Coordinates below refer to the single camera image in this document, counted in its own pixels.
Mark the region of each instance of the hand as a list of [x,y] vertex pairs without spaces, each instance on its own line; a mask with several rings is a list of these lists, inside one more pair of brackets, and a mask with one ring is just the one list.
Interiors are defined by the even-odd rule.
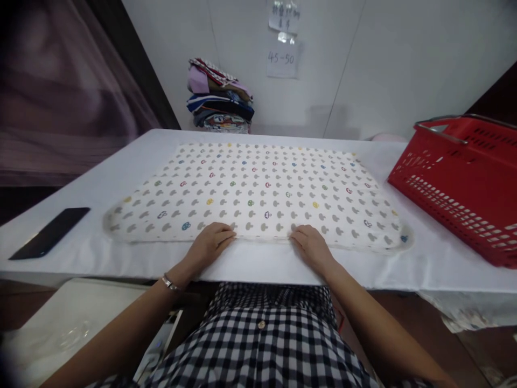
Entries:
[[199,275],[235,240],[235,235],[229,225],[211,223],[196,237],[181,263],[193,277]]
[[298,248],[303,261],[319,276],[325,277],[336,260],[330,253],[325,239],[310,225],[300,225],[291,234],[291,241]]

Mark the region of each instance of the stack of folded clothes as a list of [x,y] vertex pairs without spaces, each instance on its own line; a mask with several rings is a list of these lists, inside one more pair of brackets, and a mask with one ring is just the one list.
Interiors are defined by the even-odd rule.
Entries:
[[195,58],[189,63],[188,90],[193,95],[187,108],[195,126],[210,132],[248,133],[255,113],[250,91],[208,61]]

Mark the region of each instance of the basket handle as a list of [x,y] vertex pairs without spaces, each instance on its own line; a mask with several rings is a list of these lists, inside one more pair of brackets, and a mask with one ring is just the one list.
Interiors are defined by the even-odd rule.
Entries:
[[485,116],[480,116],[480,115],[477,115],[477,114],[473,114],[473,113],[470,113],[470,114],[464,114],[464,115],[446,115],[446,116],[437,116],[437,117],[433,117],[432,119],[428,119],[428,120],[423,120],[423,121],[417,121],[415,123],[415,127],[419,127],[419,128],[423,128],[425,130],[428,130],[429,132],[433,132],[434,134],[436,135],[439,135],[441,137],[444,137],[446,138],[447,140],[449,141],[452,141],[454,143],[459,143],[459,144],[462,144],[462,145],[467,145],[469,142],[467,140],[462,140],[462,139],[458,139],[454,136],[451,136],[451,135],[448,135],[448,134],[445,134],[443,132],[439,132],[435,129],[432,129],[432,128],[429,128],[425,125],[422,125],[422,123],[428,123],[428,122],[432,122],[432,121],[439,121],[439,120],[446,120],[446,119],[460,119],[461,117],[469,117],[471,119],[477,119],[477,120],[483,120],[483,121],[488,121],[492,124],[497,124],[497,125],[500,125],[500,126],[503,126],[503,127],[507,127],[507,128],[510,128],[510,129],[517,129],[516,126],[513,126],[511,124],[508,124],[508,123],[504,123],[502,121],[498,121],[498,120],[494,120],[494,119],[490,119],[489,117],[485,117]]
[[469,142],[467,140],[462,140],[462,139],[458,139],[454,136],[451,136],[451,135],[448,135],[448,134],[445,134],[443,132],[440,132],[440,131],[437,131],[435,129],[432,129],[432,128],[429,128],[429,127],[426,127],[425,125],[422,125],[421,123],[425,122],[431,122],[431,121],[438,121],[438,120],[443,120],[443,119],[457,119],[458,117],[461,117],[461,116],[440,116],[440,117],[434,117],[430,120],[423,120],[423,121],[417,121],[415,123],[415,127],[419,127],[419,128],[422,128],[422,129],[425,129],[425,130],[428,130],[429,132],[432,132],[438,136],[441,136],[441,137],[444,137],[446,138],[447,140],[453,142],[453,143],[458,143],[458,144],[462,144],[462,145],[467,145]]

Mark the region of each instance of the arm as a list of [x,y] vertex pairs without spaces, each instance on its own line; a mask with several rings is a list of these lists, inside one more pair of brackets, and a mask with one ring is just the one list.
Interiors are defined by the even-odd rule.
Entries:
[[332,257],[325,239],[309,225],[296,228],[291,240],[303,260],[330,287],[385,384],[422,378],[440,387],[456,387],[451,377]]
[[[228,225],[208,225],[184,259],[167,272],[167,277],[175,286],[185,288],[219,257],[234,236]],[[135,357],[142,358],[177,297],[177,292],[158,280],[54,373],[42,388],[82,388],[120,373]]]

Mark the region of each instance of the paper sign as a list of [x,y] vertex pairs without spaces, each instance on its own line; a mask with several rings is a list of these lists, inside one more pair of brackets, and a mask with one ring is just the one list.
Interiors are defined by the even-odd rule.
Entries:
[[298,33],[300,1],[269,0],[269,26],[282,32]]
[[269,46],[268,77],[298,78],[299,43],[274,39]]

